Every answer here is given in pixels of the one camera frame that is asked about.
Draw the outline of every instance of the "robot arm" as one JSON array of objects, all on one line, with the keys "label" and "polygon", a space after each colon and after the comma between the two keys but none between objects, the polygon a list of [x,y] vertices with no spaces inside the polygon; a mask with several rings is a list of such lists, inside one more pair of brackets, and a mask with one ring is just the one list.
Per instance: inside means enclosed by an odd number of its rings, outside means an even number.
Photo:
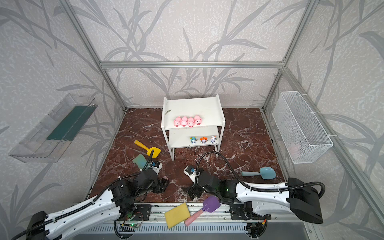
[{"label": "robot arm", "polygon": [[153,161],[138,174],[119,177],[98,196],[62,211],[34,214],[28,225],[29,231],[26,231],[26,240],[67,239],[103,222],[132,217],[137,212],[136,197],[149,192],[163,193],[168,186],[167,179],[157,179],[161,168],[162,163]]},{"label": "robot arm", "polygon": [[[218,154],[226,160],[218,152],[208,153]],[[221,203],[230,205],[232,220],[258,220],[268,214],[295,214],[305,222],[323,223],[319,203],[325,191],[322,183],[306,184],[296,178],[288,178],[288,182],[283,183],[253,184],[240,182],[237,176],[235,180],[222,181],[203,169],[196,170],[194,166],[187,166],[184,173],[194,183],[187,190],[192,199],[200,197],[203,191],[215,195]],[[320,194],[312,185],[322,186]]]}]

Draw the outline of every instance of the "purple toy shovel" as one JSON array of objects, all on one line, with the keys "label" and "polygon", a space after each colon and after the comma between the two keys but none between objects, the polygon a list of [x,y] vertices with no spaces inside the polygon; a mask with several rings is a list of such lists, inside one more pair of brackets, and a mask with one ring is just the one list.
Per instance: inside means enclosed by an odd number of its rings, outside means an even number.
[{"label": "purple toy shovel", "polygon": [[203,202],[203,208],[197,211],[194,215],[190,216],[187,220],[184,221],[184,224],[186,226],[189,226],[200,214],[202,214],[204,211],[207,212],[213,212],[214,210],[218,209],[220,207],[220,203],[215,196],[209,196],[207,199]]}]

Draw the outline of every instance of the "yellow handle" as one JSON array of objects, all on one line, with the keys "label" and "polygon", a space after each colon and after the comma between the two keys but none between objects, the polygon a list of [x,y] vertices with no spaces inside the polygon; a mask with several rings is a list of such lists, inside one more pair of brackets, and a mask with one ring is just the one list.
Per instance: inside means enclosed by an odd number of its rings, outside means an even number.
[{"label": "yellow handle", "polygon": [[144,148],[145,150],[149,151],[149,148],[147,148],[146,146],[144,146],[144,144],[142,144],[141,142],[135,140],[135,144],[136,144],[137,146],[142,147],[142,148]]}]

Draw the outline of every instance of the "orange figurine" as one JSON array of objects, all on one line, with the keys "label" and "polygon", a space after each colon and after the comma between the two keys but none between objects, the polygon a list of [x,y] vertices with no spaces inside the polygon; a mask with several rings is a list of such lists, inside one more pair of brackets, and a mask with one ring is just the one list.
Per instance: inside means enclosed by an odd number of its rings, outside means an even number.
[{"label": "orange figurine", "polygon": [[202,144],[205,144],[208,141],[208,138],[207,137],[201,137],[200,141]]}]

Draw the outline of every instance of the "yellow sponge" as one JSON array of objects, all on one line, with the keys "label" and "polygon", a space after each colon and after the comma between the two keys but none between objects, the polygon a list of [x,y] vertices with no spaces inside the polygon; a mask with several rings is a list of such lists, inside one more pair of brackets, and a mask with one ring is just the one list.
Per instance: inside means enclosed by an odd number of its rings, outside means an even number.
[{"label": "yellow sponge", "polygon": [[172,208],[165,213],[168,228],[171,228],[182,221],[188,219],[191,214],[189,213],[186,203],[183,203],[175,208]]}]

